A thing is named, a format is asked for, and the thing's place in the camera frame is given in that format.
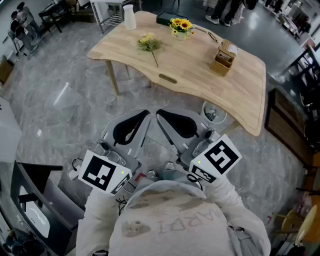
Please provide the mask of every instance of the table handle cutout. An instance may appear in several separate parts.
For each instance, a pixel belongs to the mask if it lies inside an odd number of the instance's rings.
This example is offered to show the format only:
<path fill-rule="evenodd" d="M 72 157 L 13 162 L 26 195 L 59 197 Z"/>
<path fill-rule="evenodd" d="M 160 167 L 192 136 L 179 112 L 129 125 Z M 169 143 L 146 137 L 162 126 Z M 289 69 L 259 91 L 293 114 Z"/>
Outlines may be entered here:
<path fill-rule="evenodd" d="M 159 77 L 161 79 L 163 79 L 163 80 L 166 80 L 166 81 L 172 83 L 172 84 L 176 84 L 178 82 L 177 80 L 175 80 L 175 79 L 173 79 L 173 78 L 171 78 L 171 77 L 169 77 L 169 76 L 167 76 L 165 74 L 159 74 Z"/>

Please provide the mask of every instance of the black pants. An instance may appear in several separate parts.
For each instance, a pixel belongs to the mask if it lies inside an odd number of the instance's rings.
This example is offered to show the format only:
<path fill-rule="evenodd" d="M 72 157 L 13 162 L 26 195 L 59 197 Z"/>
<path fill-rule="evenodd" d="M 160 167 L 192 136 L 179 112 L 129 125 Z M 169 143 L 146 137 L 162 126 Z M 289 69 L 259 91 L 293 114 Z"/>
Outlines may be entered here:
<path fill-rule="evenodd" d="M 229 0 L 219 0 L 214 8 L 211 19 L 221 19 L 221 15 L 224 9 L 226 8 L 228 2 Z M 241 0 L 231 0 L 230 11 L 224 17 L 225 22 L 229 23 L 234 19 L 240 4 L 241 4 Z"/>

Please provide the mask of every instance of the white sweatshirt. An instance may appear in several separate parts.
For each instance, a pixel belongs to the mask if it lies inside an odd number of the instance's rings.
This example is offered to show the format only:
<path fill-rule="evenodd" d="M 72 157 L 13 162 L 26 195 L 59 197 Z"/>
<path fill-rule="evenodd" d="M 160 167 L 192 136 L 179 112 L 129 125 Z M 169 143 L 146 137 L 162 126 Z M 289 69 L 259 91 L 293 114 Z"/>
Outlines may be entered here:
<path fill-rule="evenodd" d="M 236 256 L 228 226 L 244 228 L 264 256 L 271 250 L 263 222 L 226 178 L 207 186 L 205 194 L 177 181 L 157 181 L 135 193 L 119 217 L 115 198 L 95 189 L 85 207 L 77 256 L 98 250 L 110 256 Z"/>

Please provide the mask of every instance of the wooden table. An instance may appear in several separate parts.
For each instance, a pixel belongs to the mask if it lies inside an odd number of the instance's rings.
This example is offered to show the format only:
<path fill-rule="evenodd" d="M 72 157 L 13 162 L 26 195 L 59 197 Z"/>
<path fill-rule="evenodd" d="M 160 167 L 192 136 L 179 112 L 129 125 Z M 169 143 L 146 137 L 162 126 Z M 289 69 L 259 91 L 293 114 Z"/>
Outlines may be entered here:
<path fill-rule="evenodd" d="M 135 13 L 136 29 L 128 31 L 122 23 L 107 34 L 88 57 L 104 60 L 116 93 L 119 89 L 111 61 L 129 65 L 148 77 L 153 83 L 174 92 L 190 94 L 211 102 L 240 124 L 247 132 L 258 136 L 261 131 L 265 107 L 266 67 L 256 56 L 238 49 L 238 55 L 228 74 L 223 77 L 209 68 L 222 38 L 218 43 L 205 28 L 198 27 L 195 34 L 185 41 L 171 36 L 168 26 L 156 23 L 156 15 Z M 139 50 L 141 35 L 152 32 L 161 39 L 161 49 L 155 51 L 159 67 L 150 52 Z"/>

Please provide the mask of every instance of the flower pot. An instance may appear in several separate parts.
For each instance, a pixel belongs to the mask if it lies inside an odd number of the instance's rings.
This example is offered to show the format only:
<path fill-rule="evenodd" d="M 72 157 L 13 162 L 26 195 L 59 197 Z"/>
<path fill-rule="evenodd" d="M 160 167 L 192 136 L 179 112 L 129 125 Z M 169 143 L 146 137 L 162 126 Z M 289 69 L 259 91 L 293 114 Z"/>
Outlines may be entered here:
<path fill-rule="evenodd" d="M 186 40 L 188 38 L 188 32 L 179 32 L 175 29 L 172 29 L 171 35 L 181 41 Z"/>

